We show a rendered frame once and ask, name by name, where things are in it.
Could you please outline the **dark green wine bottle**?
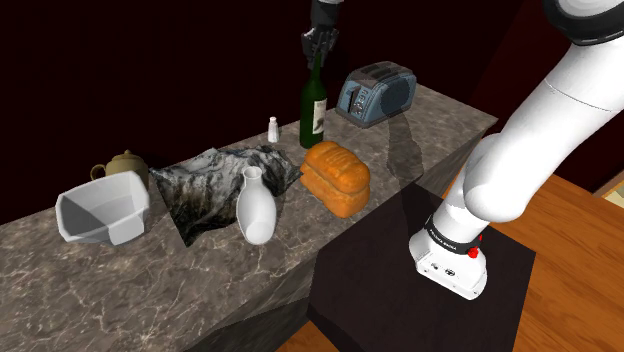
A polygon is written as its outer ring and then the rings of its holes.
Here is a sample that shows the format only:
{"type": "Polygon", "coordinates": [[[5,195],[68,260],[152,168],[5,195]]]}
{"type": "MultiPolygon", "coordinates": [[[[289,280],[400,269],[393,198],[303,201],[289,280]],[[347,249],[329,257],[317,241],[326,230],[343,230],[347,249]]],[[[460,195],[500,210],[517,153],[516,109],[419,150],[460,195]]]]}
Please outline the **dark green wine bottle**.
{"type": "Polygon", "coordinates": [[[301,92],[299,141],[306,149],[323,140],[327,92],[320,77],[321,60],[322,55],[318,53],[301,92]]]}

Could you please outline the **blue grey toaster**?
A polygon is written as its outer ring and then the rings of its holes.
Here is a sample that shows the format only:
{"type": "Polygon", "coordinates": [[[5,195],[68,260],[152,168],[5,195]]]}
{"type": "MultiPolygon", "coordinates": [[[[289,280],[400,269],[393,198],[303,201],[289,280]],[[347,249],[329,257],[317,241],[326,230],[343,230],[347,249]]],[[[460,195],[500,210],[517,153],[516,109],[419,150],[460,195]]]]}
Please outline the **blue grey toaster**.
{"type": "Polygon", "coordinates": [[[347,76],[335,112],[366,129],[409,110],[416,86],[411,69],[391,61],[373,63],[347,76]]]}

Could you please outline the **black and white marbled cloth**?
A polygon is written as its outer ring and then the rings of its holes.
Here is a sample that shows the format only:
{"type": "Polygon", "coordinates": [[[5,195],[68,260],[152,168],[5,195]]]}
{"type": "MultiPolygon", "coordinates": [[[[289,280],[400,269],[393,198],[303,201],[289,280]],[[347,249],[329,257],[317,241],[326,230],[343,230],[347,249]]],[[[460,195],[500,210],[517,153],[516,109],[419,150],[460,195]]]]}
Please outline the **black and white marbled cloth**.
{"type": "Polygon", "coordinates": [[[264,185],[275,197],[302,175],[283,152],[269,145],[211,148],[185,162],[149,170],[186,246],[203,233],[236,221],[243,170],[250,166],[260,168],[264,185]]]}

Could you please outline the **orange brown bread loaf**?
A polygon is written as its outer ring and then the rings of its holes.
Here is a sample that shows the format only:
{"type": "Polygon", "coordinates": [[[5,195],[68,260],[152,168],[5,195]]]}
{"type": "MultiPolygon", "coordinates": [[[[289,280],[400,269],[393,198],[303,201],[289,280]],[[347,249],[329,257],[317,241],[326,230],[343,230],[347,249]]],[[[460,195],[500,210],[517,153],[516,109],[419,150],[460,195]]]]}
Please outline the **orange brown bread loaf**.
{"type": "Polygon", "coordinates": [[[370,171],[350,150],[333,141],[310,148],[300,167],[301,183],[339,218],[361,211],[370,196],[370,171]]]}

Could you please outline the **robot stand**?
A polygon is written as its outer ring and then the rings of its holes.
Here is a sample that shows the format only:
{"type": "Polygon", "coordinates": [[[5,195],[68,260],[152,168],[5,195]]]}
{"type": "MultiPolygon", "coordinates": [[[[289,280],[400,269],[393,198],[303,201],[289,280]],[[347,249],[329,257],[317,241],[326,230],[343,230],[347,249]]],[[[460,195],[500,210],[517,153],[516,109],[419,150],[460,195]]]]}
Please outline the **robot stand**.
{"type": "Polygon", "coordinates": [[[441,202],[412,183],[321,249],[308,316],[339,352],[512,352],[536,254],[488,227],[483,293],[438,285],[408,240],[441,202]]]}

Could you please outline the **white vase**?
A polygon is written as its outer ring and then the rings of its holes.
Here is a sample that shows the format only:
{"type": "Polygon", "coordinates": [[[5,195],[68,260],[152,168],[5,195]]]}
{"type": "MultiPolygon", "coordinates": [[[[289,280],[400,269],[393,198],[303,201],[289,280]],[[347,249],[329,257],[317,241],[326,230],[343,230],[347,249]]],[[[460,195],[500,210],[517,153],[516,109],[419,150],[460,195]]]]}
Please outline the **white vase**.
{"type": "Polygon", "coordinates": [[[275,200],[263,183],[263,172],[259,167],[249,166],[242,175],[244,182],[236,206],[238,225],[247,242],[262,245],[272,238],[275,231],[275,200]]]}

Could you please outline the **white angular bowl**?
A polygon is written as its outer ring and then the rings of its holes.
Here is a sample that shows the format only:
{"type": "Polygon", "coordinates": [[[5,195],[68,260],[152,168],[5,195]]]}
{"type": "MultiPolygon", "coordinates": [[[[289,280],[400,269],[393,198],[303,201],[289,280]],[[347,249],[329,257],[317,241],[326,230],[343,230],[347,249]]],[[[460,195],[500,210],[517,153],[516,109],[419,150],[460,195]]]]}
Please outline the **white angular bowl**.
{"type": "Polygon", "coordinates": [[[68,243],[121,245],[146,232],[150,197],[133,171],[113,174],[60,194],[58,230],[68,243]]]}

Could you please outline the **brown teapot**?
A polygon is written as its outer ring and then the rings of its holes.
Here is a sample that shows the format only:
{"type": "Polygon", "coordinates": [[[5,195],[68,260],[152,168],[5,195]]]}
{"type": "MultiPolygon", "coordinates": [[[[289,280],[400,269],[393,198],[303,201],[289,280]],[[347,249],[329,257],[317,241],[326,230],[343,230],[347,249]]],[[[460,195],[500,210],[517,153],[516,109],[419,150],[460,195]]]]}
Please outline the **brown teapot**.
{"type": "Polygon", "coordinates": [[[145,161],[130,150],[125,150],[123,154],[114,156],[107,164],[97,164],[90,171],[92,180],[98,178],[97,173],[103,170],[106,176],[112,174],[133,171],[142,180],[146,189],[149,189],[149,172],[145,161]]]}

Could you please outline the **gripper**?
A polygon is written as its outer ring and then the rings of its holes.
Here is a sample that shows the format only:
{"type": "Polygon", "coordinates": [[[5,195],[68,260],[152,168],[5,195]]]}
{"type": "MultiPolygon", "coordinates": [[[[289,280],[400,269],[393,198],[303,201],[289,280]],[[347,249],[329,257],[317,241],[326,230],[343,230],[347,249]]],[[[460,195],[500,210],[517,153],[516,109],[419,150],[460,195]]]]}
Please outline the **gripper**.
{"type": "MultiPolygon", "coordinates": [[[[312,0],[311,2],[311,28],[301,34],[302,51],[307,61],[307,68],[312,70],[316,56],[317,30],[316,28],[332,29],[338,19],[341,8],[341,0],[312,0]]],[[[339,31],[323,31],[320,35],[320,51],[326,56],[332,51],[337,40],[339,31]]]]}

